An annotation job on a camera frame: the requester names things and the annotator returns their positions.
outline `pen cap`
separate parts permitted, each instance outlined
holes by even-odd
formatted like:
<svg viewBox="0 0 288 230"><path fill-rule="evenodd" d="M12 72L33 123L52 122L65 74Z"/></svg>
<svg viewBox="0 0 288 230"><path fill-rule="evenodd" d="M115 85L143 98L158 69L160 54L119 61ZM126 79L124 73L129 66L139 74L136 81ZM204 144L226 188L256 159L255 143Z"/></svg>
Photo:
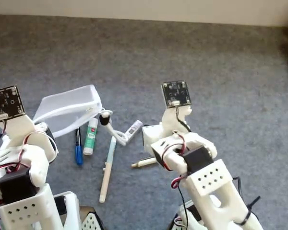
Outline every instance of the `pen cap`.
<svg viewBox="0 0 288 230"><path fill-rule="evenodd" d="M98 119L97 118L92 118L89 122L88 122L88 126L89 127L94 127L97 128L98 125Z"/></svg>

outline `green label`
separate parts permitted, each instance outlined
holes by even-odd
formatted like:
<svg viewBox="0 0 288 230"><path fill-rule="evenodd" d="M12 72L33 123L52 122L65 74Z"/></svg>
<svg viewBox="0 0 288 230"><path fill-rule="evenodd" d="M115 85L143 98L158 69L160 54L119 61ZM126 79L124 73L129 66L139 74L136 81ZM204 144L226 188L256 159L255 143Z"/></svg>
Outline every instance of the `green label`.
<svg viewBox="0 0 288 230"><path fill-rule="evenodd" d="M95 144L95 138L96 138L96 127L88 127L87 128L87 134L86 134L86 139L85 139L85 148L94 148Z"/></svg>

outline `white stick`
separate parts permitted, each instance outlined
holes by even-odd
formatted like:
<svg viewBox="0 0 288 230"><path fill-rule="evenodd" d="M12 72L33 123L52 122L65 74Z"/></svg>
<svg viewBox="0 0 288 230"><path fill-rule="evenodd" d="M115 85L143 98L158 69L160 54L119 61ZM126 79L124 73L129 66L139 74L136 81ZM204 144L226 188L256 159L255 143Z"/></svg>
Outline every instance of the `white stick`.
<svg viewBox="0 0 288 230"><path fill-rule="evenodd" d="M140 168L149 164L154 164L157 163L157 159L155 157L149 158L149 159L145 159L145 160L141 160L135 164L132 164L131 167L132 168Z"/></svg>
<svg viewBox="0 0 288 230"><path fill-rule="evenodd" d="M100 198L99 198L100 203L104 203L106 200L115 146L116 146L116 139L115 137L112 137L110 148L109 148L109 153L108 153L108 158L106 162L106 167L104 168L105 174L104 174L104 179L102 181L101 190L100 190Z"/></svg>

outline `glue stick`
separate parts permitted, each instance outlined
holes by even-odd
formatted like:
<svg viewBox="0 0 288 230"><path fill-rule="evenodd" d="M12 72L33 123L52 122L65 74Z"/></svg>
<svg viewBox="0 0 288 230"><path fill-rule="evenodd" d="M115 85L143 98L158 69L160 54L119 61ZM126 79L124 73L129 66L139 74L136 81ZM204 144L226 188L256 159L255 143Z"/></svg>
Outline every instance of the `glue stick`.
<svg viewBox="0 0 288 230"><path fill-rule="evenodd" d="M97 132L97 125L98 125L98 120L94 117L88 123L87 134L86 134L85 144L84 144L84 149L83 149L84 155L89 156L93 154L93 148L95 145L95 138L96 138L96 132Z"/></svg>

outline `white wall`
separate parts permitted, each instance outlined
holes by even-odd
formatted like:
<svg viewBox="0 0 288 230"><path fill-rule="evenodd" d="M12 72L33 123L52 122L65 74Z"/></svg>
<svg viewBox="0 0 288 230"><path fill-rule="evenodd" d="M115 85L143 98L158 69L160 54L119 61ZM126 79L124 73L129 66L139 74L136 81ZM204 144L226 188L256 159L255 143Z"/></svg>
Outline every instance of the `white wall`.
<svg viewBox="0 0 288 230"><path fill-rule="evenodd" d="M288 26L288 0L0 0L0 14Z"/></svg>

